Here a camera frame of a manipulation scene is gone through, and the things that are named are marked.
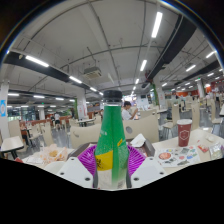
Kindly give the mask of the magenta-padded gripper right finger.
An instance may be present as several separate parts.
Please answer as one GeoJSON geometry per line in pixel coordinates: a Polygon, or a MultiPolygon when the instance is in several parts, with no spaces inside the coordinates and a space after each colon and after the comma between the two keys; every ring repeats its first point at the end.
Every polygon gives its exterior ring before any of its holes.
{"type": "Polygon", "coordinates": [[[128,149],[128,188],[140,188],[167,176],[167,172],[154,157],[146,157],[132,146],[128,146],[128,149]]]}

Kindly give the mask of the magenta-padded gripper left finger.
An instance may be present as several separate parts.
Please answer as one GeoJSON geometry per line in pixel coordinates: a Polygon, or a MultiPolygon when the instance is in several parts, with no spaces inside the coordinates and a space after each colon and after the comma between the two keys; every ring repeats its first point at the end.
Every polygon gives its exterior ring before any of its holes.
{"type": "Polygon", "coordinates": [[[78,156],[71,156],[56,175],[84,188],[96,188],[98,176],[95,149],[96,146],[90,144],[78,156]]]}

